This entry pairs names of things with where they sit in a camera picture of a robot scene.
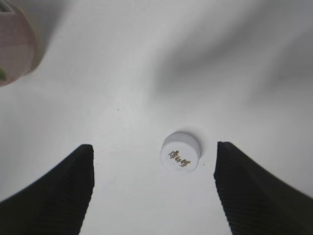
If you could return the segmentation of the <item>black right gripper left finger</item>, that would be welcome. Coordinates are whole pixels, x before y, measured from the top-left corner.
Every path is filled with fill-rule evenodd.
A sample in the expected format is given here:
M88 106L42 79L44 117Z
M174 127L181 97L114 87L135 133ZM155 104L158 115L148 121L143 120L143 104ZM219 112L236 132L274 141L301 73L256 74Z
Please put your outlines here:
M78 235L94 188L94 151L83 144L47 174L1 201L2 235Z

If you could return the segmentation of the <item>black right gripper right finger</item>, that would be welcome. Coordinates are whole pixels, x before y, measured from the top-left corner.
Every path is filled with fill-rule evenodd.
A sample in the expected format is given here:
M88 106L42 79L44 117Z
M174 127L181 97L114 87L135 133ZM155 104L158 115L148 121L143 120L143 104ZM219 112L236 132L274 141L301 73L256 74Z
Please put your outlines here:
M230 142L218 142L215 185L234 235L311 235L313 199Z

